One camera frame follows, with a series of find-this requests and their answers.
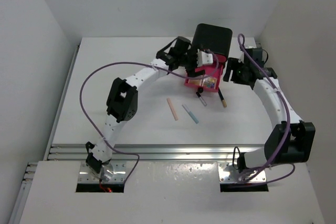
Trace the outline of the nine-pan warm eyeshadow palette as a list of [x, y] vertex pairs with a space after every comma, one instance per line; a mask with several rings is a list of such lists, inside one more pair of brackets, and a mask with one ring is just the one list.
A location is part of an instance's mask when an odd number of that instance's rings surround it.
[[188, 83], [189, 83], [190, 85], [194, 85], [194, 86], [201, 86], [202, 83], [203, 83], [203, 79], [197, 79], [197, 80], [189, 79], [189, 80], [188, 80]]

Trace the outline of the pink drawer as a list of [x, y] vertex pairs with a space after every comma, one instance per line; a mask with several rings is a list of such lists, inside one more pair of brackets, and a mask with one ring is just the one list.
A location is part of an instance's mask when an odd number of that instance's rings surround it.
[[200, 76], [201, 79], [205, 79], [208, 77], [215, 77], [217, 78], [217, 84], [216, 84], [216, 89], [210, 89], [210, 88], [206, 88], [201, 86], [194, 86], [194, 85], [190, 85], [188, 83], [189, 79], [186, 79], [184, 82], [184, 85], [188, 88], [192, 88], [195, 91], [199, 92], [199, 93], [203, 93], [203, 92], [218, 92], [219, 89], [219, 84], [220, 84], [220, 80], [221, 80], [221, 76], [223, 74], [223, 69], [224, 69], [224, 65], [220, 65], [218, 66], [218, 68], [216, 68], [216, 64], [212, 64], [209, 66], [202, 66], [202, 68], [205, 70], [205, 74], [203, 76]]
[[220, 65], [224, 65], [225, 62], [227, 61], [227, 57], [224, 55], [216, 54], [216, 57]]

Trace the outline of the colourful eyeshadow palette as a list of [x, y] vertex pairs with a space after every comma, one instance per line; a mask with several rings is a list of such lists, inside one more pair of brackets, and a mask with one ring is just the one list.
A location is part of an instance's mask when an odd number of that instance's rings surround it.
[[210, 89], [216, 89], [217, 78], [208, 77], [203, 80], [202, 86]]

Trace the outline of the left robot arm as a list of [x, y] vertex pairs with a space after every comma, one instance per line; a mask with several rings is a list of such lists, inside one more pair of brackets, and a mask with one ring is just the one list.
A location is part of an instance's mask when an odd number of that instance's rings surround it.
[[149, 64], [143, 64], [137, 73], [125, 79], [114, 79], [106, 101], [106, 121], [103, 129], [97, 130], [100, 140], [96, 144], [86, 143], [86, 164], [91, 170], [100, 174], [103, 166], [111, 160], [118, 135], [138, 110], [138, 96], [142, 89], [163, 76], [175, 74], [178, 67], [185, 68], [185, 78], [203, 80], [207, 76], [199, 68], [212, 65], [216, 60], [210, 50], [192, 46], [189, 39], [179, 36], [160, 49], [155, 58]]

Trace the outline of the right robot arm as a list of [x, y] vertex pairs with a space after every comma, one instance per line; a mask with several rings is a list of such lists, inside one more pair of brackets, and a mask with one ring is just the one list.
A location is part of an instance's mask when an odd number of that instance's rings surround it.
[[249, 48], [241, 58], [229, 58], [223, 80], [250, 86], [261, 100], [272, 124], [262, 148], [241, 153], [240, 172], [263, 166], [305, 163], [312, 149], [316, 128], [291, 107], [273, 68], [266, 68], [262, 48]]

